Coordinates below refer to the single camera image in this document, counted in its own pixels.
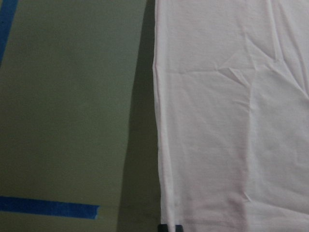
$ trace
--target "dark object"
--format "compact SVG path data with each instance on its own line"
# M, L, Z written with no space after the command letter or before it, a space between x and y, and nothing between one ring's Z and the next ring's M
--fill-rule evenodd
M158 225L158 232L169 232L167 224ZM183 226L176 225L176 232L183 232Z

